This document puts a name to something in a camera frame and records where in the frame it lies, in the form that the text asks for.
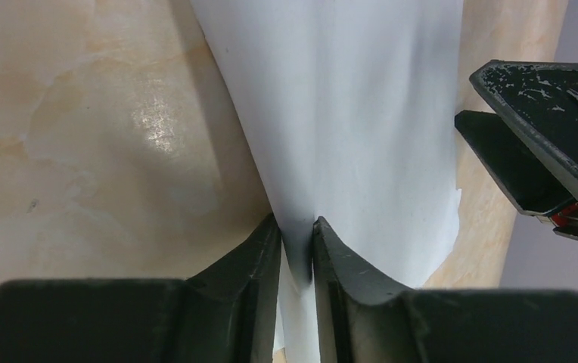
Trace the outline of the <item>white paper sheet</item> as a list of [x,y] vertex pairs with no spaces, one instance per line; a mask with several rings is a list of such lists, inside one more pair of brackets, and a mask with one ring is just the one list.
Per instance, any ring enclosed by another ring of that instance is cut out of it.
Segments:
[[325,218],[421,287],[459,231],[453,118],[460,1],[195,1],[281,229],[276,335],[321,359],[309,255]]

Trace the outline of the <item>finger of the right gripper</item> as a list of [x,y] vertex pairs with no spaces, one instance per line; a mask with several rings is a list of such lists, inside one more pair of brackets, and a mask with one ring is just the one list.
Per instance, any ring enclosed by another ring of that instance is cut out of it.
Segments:
[[578,64],[491,60],[469,80],[578,201]]
[[455,128],[514,208],[561,237],[578,241],[578,200],[532,154],[503,119],[463,110]]

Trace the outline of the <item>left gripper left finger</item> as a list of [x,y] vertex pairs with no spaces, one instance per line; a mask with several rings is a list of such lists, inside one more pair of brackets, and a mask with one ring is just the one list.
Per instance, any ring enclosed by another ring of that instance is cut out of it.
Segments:
[[0,362],[270,362],[281,232],[267,216],[188,279],[0,284]]

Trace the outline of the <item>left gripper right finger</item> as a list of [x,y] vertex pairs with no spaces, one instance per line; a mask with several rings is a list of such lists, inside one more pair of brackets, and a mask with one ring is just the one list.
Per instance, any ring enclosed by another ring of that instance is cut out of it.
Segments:
[[323,362],[578,362],[578,292],[416,290],[313,226]]

